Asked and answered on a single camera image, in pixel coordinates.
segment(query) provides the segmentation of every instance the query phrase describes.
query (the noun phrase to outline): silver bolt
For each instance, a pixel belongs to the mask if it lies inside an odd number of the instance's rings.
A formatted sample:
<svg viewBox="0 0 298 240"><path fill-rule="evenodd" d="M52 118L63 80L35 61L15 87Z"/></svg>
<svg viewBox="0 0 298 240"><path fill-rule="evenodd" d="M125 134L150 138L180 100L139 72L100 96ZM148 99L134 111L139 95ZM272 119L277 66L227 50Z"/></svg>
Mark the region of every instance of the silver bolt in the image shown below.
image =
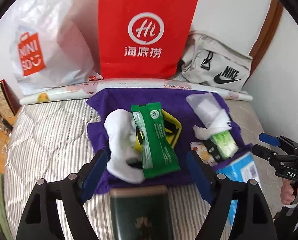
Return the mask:
<svg viewBox="0 0 298 240"><path fill-rule="evenodd" d="M257 184L257 181L256 181L255 179L250 179L250 183L251 183L252 185L256 185L256 184Z"/></svg>
<svg viewBox="0 0 298 240"><path fill-rule="evenodd" d="M38 185L44 184L44 182L45 182L44 179L39 179L39 180L37 180L37 184L38 184Z"/></svg>
<svg viewBox="0 0 298 240"><path fill-rule="evenodd" d="M223 173L219 173L219 174L217 175L217 177L218 177L219 179L225 179L225 178L226 178L226 176L225 176Z"/></svg>
<svg viewBox="0 0 298 240"><path fill-rule="evenodd" d="M68 176L68 178L70 179L70 180L73 180L73 179L75 179L77 177L77 174L76 173L71 173L71 174L69 174L69 176Z"/></svg>

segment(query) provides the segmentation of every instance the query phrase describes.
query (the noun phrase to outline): wall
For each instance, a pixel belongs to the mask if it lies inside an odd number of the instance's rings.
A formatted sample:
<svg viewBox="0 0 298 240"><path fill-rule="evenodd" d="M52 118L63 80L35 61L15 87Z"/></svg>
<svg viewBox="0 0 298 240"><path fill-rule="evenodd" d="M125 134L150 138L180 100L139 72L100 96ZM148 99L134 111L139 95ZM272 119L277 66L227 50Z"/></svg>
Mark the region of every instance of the wall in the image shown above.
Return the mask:
<svg viewBox="0 0 298 240"><path fill-rule="evenodd" d="M284 9L276 34L244 85L264 131L298 142L298 26Z"/></svg>
<svg viewBox="0 0 298 240"><path fill-rule="evenodd" d="M214 33L233 49L248 54L257 39L269 3L270 0L199 0L191 29ZM83 10L76 18L96 64L97 5L98 0L86 0ZM0 80L5 79L16 96L21 98L22 94L13 77L9 59L9 47L14 38L10 20L11 10L12 7L0 20Z"/></svg>

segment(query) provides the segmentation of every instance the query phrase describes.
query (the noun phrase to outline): purple towel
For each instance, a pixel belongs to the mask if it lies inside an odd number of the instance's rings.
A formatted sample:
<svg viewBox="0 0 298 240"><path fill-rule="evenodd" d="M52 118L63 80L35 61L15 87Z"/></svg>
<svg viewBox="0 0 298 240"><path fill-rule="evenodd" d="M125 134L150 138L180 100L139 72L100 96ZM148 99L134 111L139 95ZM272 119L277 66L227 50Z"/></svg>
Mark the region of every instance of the purple towel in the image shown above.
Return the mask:
<svg viewBox="0 0 298 240"><path fill-rule="evenodd" d="M107 170L95 190L96 194L107 193L111 188L119 187L145 187L152 185L179 186L192 183L192 178L186 166L186 153L190 150L190 143L199 141L194 136L193 126L204 127L200 119L193 112L186 97L191 94L204 94L204 91L159 89L159 88L111 88L104 89L92 96L87 104L96 109L100 115L101 122L88 124L88 137L91 141L94 152L99 149L109 149L108 135L104 128L104 122L112 111L124 109L131 112L131 105L142 105L153 102L161 102L162 108L174 116L182 124L182 131L174 151L178 157L180 171L165 174L152 179L146 179L142 184L135 185L122 181L111 175ZM218 95L213 94L220 106L229 114L229 107ZM238 153L230 160L226 160L215 167L215 170L223 168L229 162L251 150L251 145L245 145L241 137L240 127L232 122L230 133L239 147Z"/></svg>

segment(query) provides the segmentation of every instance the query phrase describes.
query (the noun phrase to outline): yellow and black object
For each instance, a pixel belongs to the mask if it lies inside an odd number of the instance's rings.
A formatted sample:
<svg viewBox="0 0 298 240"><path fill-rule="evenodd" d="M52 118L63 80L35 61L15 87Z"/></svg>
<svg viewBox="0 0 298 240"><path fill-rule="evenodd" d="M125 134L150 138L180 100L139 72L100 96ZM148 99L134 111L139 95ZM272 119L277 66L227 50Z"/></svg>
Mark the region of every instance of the yellow and black object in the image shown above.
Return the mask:
<svg viewBox="0 0 298 240"><path fill-rule="evenodd" d="M175 147L175 144L178 141L178 138L180 136L182 125L181 123L172 115L170 115L165 110L161 109L162 115L163 115L163 121L164 121L164 132L166 139L172 149ZM142 131L137 127L136 128L136 143L135 143L135 149L138 152L142 151L142 142L144 140L144 135L142 134Z"/></svg>

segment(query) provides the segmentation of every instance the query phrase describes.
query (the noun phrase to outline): green packet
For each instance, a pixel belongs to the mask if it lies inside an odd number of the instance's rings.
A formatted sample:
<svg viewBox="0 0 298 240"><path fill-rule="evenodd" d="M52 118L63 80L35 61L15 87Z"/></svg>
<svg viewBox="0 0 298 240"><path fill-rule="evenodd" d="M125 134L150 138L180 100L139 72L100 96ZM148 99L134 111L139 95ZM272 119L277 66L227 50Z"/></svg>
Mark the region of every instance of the green packet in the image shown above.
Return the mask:
<svg viewBox="0 0 298 240"><path fill-rule="evenodd" d="M142 167L145 178L180 170L178 158L165 137L161 103L132 105L131 112L144 138Z"/></svg>
<svg viewBox="0 0 298 240"><path fill-rule="evenodd" d="M214 134L210 140L217 145L220 155L224 159L232 158L239 149L229 131Z"/></svg>

